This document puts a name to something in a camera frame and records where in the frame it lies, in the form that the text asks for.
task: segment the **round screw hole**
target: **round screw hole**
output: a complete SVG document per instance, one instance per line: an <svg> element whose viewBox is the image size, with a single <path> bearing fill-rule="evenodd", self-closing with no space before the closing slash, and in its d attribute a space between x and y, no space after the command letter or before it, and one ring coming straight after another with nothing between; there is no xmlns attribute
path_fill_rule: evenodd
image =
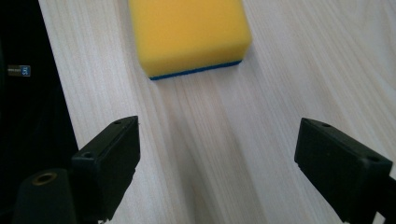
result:
<svg viewBox="0 0 396 224"><path fill-rule="evenodd" d="M373 156L369 156L369 157L367 157L367 159L368 159L369 161L375 161L375 162L379 161L379 158L373 157Z"/></svg>
<svg viewBox="0 0 396 224"><path fill-rule="evenodd" d="M50 172L50 173L44 173L42 175L38 175L36 176L33 180L32 180L32 184L36 185L36 186L42 186L42 185L46 185L49 182L51 182L52 180L54 180L56 178L56 176L58 176L56 173Z"/></svg>
<svg viewBox="0 0 396 224"><path fill-rule="evenodd" d="M91 152L84 152L84 153L82 154L82 156L85 157L85 158L92 158L92 157L93 157L93 155L92 155Z"/></svg>

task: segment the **table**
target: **table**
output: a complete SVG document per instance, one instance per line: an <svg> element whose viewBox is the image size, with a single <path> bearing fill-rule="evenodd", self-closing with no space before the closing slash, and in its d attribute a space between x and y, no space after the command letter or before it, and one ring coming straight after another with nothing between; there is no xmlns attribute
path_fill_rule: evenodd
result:
<svg viewBox="0 0 396 224"><path fill-rule="evenodd" d="M78 146L139 116L111 223L341 223L293 160L301 118L396 161L396 2L243 3L241 64L150 81L126 0L40 0Z"/></svg>

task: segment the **yellow sponge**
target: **yellow sponge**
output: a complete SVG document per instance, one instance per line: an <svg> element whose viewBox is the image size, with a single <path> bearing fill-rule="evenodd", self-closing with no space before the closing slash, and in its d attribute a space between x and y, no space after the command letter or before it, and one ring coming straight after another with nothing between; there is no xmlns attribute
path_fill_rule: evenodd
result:
<svg viewBox="0 0 396 224"><path fill-rule="evenodd" d="M152 80L242 61L251 34L240 0L129 0L141 66Z"/></svg>

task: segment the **wood grain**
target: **wood grain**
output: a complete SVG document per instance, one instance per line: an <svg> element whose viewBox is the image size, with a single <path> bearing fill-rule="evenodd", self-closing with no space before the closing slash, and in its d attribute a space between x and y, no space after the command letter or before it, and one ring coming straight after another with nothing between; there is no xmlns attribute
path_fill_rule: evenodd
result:
<svg viewBox="0 0 396 224"><path fill-rule="evenodd" d="M78 145L140 119L111 223L341 223L293 161L302 117L396 161L395 1L244 0L240 65L160 81L136 59L127 5L40 0Z"/></svg>

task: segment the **black fabric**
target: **black fabric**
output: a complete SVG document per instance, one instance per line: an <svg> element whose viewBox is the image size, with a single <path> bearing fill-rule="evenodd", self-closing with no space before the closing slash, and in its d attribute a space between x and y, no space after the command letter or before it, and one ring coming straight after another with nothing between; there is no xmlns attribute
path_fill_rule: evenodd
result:
<svg viewBox="0 0 396 224"><path fill-rule="evenodd" d="M0 77L3 223L22 180L44 169L69 168L78 147L38 2L1 1L0 22L5 64L30 65L32 74Z"/></svg>

